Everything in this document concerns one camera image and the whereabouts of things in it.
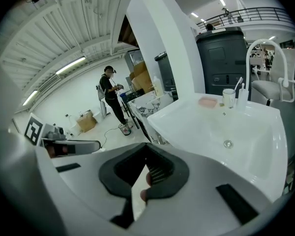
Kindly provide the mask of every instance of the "black pants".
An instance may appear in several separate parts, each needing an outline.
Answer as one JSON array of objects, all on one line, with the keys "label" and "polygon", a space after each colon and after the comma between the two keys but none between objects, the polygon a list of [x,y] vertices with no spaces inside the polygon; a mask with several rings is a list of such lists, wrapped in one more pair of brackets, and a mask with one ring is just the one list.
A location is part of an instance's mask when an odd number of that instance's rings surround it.
[{"label": "black pants", "polygon": [[118,120],[122,123],[122,124],[126,124],[126,120],[124,119],[123,116],[123,112],[121,109],[121,106],[119,104],[118,99],[107,99],[105,98],[107,104],[113,109],[115,116],[118,118]]}]

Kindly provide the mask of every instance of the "backpack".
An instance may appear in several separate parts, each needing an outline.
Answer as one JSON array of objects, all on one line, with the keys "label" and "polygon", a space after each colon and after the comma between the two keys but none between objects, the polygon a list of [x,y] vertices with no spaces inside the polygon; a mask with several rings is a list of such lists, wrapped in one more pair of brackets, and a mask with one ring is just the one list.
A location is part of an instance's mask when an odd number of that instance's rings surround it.
[{"label": "backpack", "polygon": [[102,88],[102,86],[101,86],[100,83],[98,85],[96,85],[96,89],[97,89],[97,92],[98,92],[98,99],[99,100],[104,99],[105,98],[105,92],[106,92],[106,90],[103,90],[103,88]]}]

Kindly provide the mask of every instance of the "chair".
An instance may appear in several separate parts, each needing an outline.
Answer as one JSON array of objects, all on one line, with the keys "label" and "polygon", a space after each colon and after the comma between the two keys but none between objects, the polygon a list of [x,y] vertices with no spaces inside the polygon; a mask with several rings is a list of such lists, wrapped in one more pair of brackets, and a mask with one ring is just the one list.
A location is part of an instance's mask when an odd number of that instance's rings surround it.
[{"label": "chair", "polygon": [[[258,80],[253,81],[251,86],[268,99],[266,103],[267,106],[270,105],[271,99],[286,102],[294,102],[295,100],[295,49],[283,49],[283,53],[287,60],[288,80],[290,82],[287,88],[282,86],[284,66],[283,58],[279,52],[275,53],[271,71],[253,68]],[[257,72],[268,73],[271,77],[271,81],[259,80]]]}]

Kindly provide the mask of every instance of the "black shirt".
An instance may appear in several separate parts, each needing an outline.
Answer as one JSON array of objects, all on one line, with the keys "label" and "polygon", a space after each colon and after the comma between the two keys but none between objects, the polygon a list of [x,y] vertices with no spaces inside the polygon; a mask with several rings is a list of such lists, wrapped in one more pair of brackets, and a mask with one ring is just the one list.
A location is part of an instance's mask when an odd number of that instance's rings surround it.
[{"label": "black shirt", "polygon": [[112,89],[113,86],[109,81],[109,78],[106,76],[106,74],[103,74],[102,77],[99,80],[99,83],[105,92],[105,98],[108,99],[117,99],[117,95],[115,91],[108,92],[109,89]]}]

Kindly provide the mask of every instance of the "cable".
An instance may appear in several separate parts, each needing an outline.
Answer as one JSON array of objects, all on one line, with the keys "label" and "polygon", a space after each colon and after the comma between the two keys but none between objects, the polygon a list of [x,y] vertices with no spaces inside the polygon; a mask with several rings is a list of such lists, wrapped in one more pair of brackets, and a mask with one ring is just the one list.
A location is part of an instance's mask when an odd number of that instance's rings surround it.
[{"label": "cable", "polygon": [[121,93],[119,92],[119,90],[117,90],[117,97],[120,96],[120,95],[121,95]]},{"label": "cable", "polygon": [[104,134],[104,137],[105,137],[105,142],[104,142],[104,144],[100,147],[100,148],[103,148],[103,146],[105,145],[105,143],[107,142],[107,137],[106,137],[106,133],[108,132],[108,131],[111,131],[111,130],[115,130],[115,129],[119,129],[119,128],[112,128],[112,129],[109,129],[109,130],[107,130],[106,132],[105,132],[105,134]]}]

